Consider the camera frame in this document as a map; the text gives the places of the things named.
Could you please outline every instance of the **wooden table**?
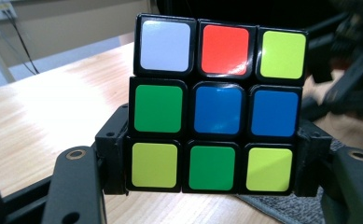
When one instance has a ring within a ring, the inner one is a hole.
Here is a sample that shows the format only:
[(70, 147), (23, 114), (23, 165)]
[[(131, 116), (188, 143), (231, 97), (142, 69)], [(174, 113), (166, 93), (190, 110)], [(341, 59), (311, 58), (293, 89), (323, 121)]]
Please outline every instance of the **wooden table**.
[[(0, 88), (2, 196), (51, 175), (57, 156), (69, 147), (90, 146), (113, 112), (128, 102), (132, 74), (129, 44)], [(320, 88), (312, 84), (306, 92), (320, 94)], [(363, 147), (360, 121), (328, 115), (318, 123)], [(108, 223), (277, 223), (227, 195), (131, 192), (106, 195), (105, 203)]]

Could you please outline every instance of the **cube face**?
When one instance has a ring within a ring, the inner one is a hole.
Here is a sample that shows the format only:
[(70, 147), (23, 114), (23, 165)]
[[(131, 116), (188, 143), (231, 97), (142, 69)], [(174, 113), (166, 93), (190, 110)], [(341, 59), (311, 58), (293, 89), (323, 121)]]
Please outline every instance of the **cube face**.
[(294, 152), (291, 145), (250, 144), (244, 149), (242, 193), (287, 195), (292, 190)]
[(140, 77), (185, 77), (193, 68), (196, 21), (186, 18), (137, 17), (134, 73)]
[(256, 28), (200, 20), (198, 69), (206, 77), (246, 79), (252, 72)]
[(131, 77), (130, 89), (132, 133), (155, 136), (183, 132), (187, 88), (182, 81)]
[(187, 163), (183, 191), (235, 192), (238, 157), (239, 148), (232, 143), (189, 142), (185, 158)]
[(201, 82), (193, 88), (193, 132), (230, 138), (242, 130), (244, 90), (237, 84)]
[(128, 190), (289, 194), (307, 41), (298, 30), (139, 15)]
[(262, 82), (301, 86), (304, 83), (304, 32), (258, 29), (257, 78)]
[(126, 148), (130, 190), (179, 192), (181, 147), (176, 141), (128, 139)]
[(300, 93), (300, 88), (275, 86), (252, 88), (249, 136), (258, 140), (292, 138), (298, 126)]

